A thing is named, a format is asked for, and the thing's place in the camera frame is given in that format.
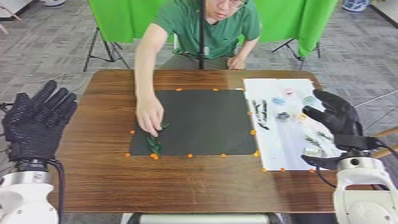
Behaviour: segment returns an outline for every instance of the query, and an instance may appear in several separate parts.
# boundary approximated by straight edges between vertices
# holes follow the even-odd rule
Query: white robot part
[[[42,0],[42,3],[47,7],[58,8],[65,6],[66,0]]]
[[[351,185],[385,185],[390,191],[347,190]],[[398,192],[383,161],[358,157],[340,161],[335,209],[340,224],[397,224]]]
[[[47,172],[27,171],[4,176],[0,224],[59,223],[58,210],[47,199],[54,191],[49,183],[50,174]]]

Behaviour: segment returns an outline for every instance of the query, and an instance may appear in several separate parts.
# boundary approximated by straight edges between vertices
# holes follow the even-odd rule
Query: orange marker
[[[260,157],[260,151],[257,150],[257,152],[253,153],[253,156],[258,158]]]

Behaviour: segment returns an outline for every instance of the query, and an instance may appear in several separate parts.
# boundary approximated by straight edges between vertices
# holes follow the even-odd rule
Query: black square
[[[246,155],[257,151],[248,101],[241,90],[157,91],[166,108],[161,155]],[[150,134],[136,124],[132,154],[150,155]]]

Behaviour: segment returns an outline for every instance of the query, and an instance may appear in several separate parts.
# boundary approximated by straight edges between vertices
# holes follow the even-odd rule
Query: white paper
[[[294,89],[292,96],[285,93],[287,89]],[[313,89],[313,82],[308,79],[246,79],[246,99],[253,112],[257,141],[267,170],[281,170],[281,168],[287,170],[313,169],[301,158],[306,148],[321,150],[328,158],[342,154],[333,141],[328,139],[333,134],[326,126],[310,117],[303,121],[296,119],[296,116],[303,114],[303,100],[308,96],[313,96]],[[273,102],[274,97],[285,98],[283,106]],[[258,102],[267,100],[267,126],[271,130],[258,125],[253,100]],[[326,109],[319,99],[313,107],[322,111]],[[283,112],[292,116],[287,121],[276,119]],[[306,137],[312,137],[322,147],[310,143]]]

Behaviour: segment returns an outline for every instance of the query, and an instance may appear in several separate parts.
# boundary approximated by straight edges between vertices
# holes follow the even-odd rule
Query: green screen
[[[90,0],[106,40],[134,42],[168,0]],[[262,42],[299,40],[299,56],[313,52],[338,0],[257,0]]]

